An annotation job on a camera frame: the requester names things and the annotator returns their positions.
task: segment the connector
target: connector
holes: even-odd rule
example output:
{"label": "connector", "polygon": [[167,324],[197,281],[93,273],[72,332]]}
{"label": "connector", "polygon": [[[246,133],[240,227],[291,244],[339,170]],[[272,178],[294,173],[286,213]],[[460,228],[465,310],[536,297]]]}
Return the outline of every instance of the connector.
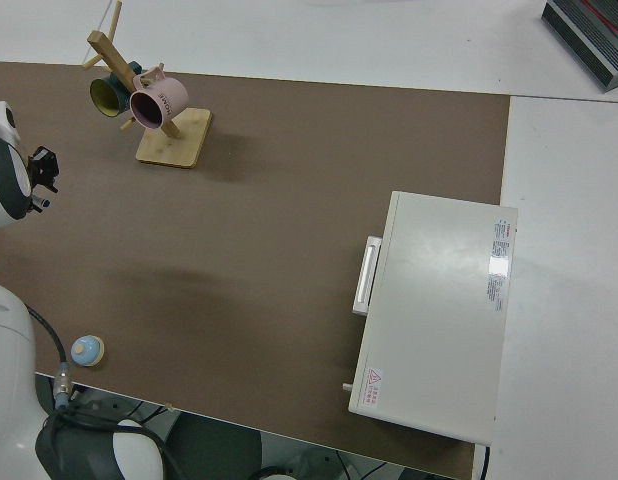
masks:
{"label": "connector", "polygon": [[72,390],[73,383],[69,376],[69,364],[67,362],[62,362],[53,379],[53,398],[55,400],[56,410],[67,408]]}
{"label": "connector", "polygon": [[39,197],[37,195],[32,195],[31,201],[40,209],[47,208],[49,205],[51,205],[51,202],[49,200]]}

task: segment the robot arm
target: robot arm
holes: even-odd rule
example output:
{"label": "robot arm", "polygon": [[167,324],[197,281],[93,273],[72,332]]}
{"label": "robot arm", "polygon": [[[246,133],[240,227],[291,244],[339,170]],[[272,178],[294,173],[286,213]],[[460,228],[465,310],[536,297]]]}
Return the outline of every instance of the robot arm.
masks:
{"label": "robot arm", "polygon": [[48,205],[48,201],[33,195],[36,185],[57,192],[54,181],[59,170],[55,154],[39,147],[25,160],[21,151],[11,107],[0,102],[0,227],[24,218],[31,210],[42,211]]}

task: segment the wooden mug stand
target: wooden mug stand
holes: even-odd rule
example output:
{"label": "wooden mug stand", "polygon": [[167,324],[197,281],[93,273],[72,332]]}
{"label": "wooden mug stand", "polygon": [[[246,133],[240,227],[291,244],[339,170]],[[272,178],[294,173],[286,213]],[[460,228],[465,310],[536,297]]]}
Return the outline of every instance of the wooden mug stand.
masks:
{"label": "wooden mug stand", "polygon": [[[116,3],[109,36],[94,30],[87,38],[87,42],[98,55],[87,61],[83,67],[90,68],[99,60],[104,60],[125,88],[133,93],[136,90],[133,84],[136,74],[112,43],[121,5],[120,1]],[[129,128],[133,123],[135,123],[135,118],[132,117],[122,125],[121,130]],[[187,108],[160,129],[145,129],[138,146],[136,159],[144,163],[193,168],[198,162],[210,124],[211,112],[209,110]]]}

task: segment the mug handle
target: mug handle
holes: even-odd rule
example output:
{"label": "mug handle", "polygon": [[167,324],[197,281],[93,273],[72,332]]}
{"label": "mug handle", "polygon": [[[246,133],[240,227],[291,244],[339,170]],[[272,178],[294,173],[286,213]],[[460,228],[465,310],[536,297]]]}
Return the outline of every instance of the mug handle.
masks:
{"label": "mug handle", "polygon": [[133,77],[133,86],[136,87],[136,90],[141,90],[145,88],[145,86],[142,84],[142,78],[152,74],[155,74],[156,80],[164,80],[166,78],[165,72],[163,72],[160,67],[153,67],[147,70],[145,73],[140,73]]}

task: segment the red warning triangle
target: red warning triangle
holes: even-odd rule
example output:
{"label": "red warning triangle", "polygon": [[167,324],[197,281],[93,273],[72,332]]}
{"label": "red warning triangle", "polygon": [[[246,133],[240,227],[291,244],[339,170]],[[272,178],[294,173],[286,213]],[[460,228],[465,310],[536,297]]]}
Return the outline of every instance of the red warning triangle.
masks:
{"label": "red warning triangle", "polygon": [[374,372],[373,368],[370,368],[369,369],[369,383],[376,383],[376,382],[379,382],[380,380],[382,380],[380,375]]}

